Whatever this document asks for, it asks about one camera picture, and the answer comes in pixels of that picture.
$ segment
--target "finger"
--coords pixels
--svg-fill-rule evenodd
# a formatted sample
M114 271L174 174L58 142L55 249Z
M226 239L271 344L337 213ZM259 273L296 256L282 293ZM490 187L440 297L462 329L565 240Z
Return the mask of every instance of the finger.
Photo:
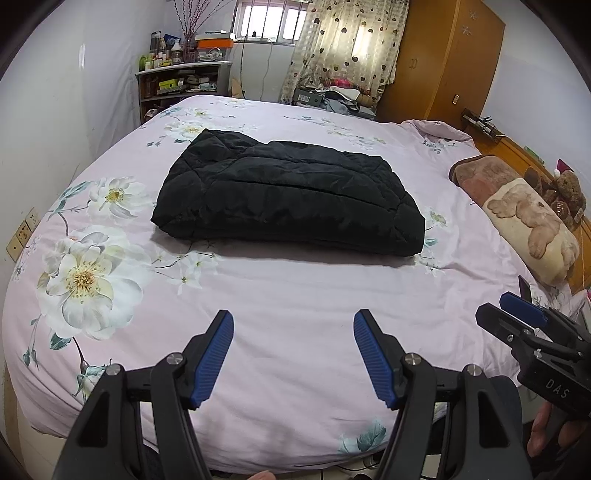
M562 448L570 447L583 434L587 425L589 425L589 422L586 420L566 422L558 434L558 444Z
M264 472L255 473L248 480L275 480L275 475L273 475L269 470L265 470Z
M538 410L535 416L534 424L531 426L532 432L540 432L545 430L550 419L550 413L552 412L552 404L549 401L542 403L542 406Z
M532 429L530 440L527 442L527 454L531 458L538 456L544 450L546 443L548 443L546 432L544 430L534 432Z

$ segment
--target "wardrobe door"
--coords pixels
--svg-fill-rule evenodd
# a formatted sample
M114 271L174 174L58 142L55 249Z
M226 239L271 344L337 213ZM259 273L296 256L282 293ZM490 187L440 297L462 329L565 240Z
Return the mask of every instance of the wardrobe door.
M482 113L505 24L480 0L461 0L452 47L428 118L462 127L462 110Z
M459 0L412 0L400 44L394 83L378 104L381 122L423 119L443 73Z

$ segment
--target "power cord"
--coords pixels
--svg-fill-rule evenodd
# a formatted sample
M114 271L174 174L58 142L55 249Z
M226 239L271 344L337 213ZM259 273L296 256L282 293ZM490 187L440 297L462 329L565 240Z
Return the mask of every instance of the power cord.
M363 468L345 468L344 466L340 466L340 465L335 465L335 467L340 468L341 470L346 470L348 472L360 472L361 470L367 470L369 468L373 468L373 467L378 466L378 465L379 465L379 462L378 463L374 463L373 465L364 466Z
M244 49L246 48L246 42L248 41L248 32L246 32L246 37L242 40L242 52L240 53L240 90L242 91L242 98L246 99L244 93L246 90L242 86L242 60L244 59Z
M265 79L267 78L267 74L269 73L269 61L271 60L271 53L272 52L273 52L273 41L271 40L271 48L269 49L269 56L267 57L267 71L265 72L265 76L262 78L261 96L259 97L259 102L262 102L262 94L265 93Z

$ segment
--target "pillow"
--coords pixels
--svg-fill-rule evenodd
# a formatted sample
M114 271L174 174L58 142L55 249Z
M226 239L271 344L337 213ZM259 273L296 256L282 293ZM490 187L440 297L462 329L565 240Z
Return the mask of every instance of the pillow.
M579 244L540 195L500 158L479 155L456 163L450 180L491 219L541 283L566 280L579 256Z

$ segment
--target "white wall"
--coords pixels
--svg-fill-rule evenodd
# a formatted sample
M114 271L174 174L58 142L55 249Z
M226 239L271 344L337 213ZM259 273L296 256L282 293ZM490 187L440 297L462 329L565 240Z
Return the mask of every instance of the white wall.
M244 48L244 55L241 60L242 48ZM249 100L262 99L263 102L278 102L293 51L294 47L287 45L273 45L271 49L268 43L237 43L232 49L233 63L230 75L239 80L242 65L244 97ZM269 59L269 68L265 77L267 59Z
M230 31L232 17L234 15L234 0L222 0L225 4L222 9L213 14L199 29L199 32L226 30ZM210 10L217 5L217 0L212 0ZM171 35L182 36L177 14L172 0L166 2L164 13L164 32ZM230 59L233 61L230 76L240 79L242 65L242 89L249 100L260 100L263 87L263 77L267 71L267 58L269 59L269 71L265 77L264 93L262 101L277 102L283 86L283 80L290 66L294 47L287 45L271 45L268 43L247 43L242 57L243 44L237 43L232 49Z
M163 16L164 0L65 0L0 81L0 306L14 268L5 246L28 211L47 211L75 174L139 125L133 72Z
M519 0L484 0L505 23L501 56L482 115L551 171L562 158L591 205L591 92L555 36Z

